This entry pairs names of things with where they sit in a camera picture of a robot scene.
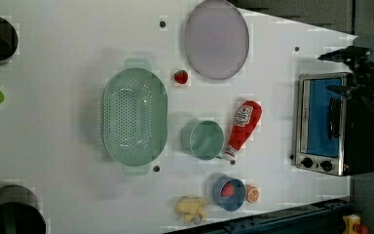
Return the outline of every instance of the orange toy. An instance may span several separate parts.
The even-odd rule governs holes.
[[[259,190],[252,185],[245,185],[245,200],[248,203],[255,203],[259,199]]]

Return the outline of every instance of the teal bowl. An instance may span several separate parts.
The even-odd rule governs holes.
[[[180,141],[184,151],[201,160],[211,160],[221,153],[224,134],[214,121],[194,121],[182,129]]]

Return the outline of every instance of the yellow object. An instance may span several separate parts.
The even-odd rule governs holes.
[[[180,215],[184,215],[184,223],[190,223],[195,215],[198,215],[202,221],[206,221],[206,206],[208,201],[205,198],[200,197],[183,197],[178,201],[175,206],[175,212]]]
[[[354,231],[354,227],[357,224],[360,224],[360,217],[356,214],[352,214],[349,216],[343,216],[343,219],[346,223],[346,229],[343,234],[358,234]]]

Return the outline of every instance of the blue bowl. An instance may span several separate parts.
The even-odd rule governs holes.
[[[221,190],[223,189],[224,185],[226,185],[226,183],[228,182],[231,182],[233,184],[236,193],[235,195],[230,197],[222,197]],[[244,202],[245,186],[240,180],[236,178],[224,176],[214,183],[213,199],[214,202],[220,207],[222,207],[224,210],[228,212],[234,212],[238,208],[240,208]]]

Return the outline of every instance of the toaster oven knob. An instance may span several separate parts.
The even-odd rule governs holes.
[[[305,166],[306,168],[310,168],[310,167],[314,164],[314,161],[312,161],[311,158],[305,158],[305,159],[302,161],[302,164],[303,164],[303,166]]]
[[[325,172],[332,171],[332,163],[329,161],[324,161],[323,163],[320,164],[320,166],[323,168]]]

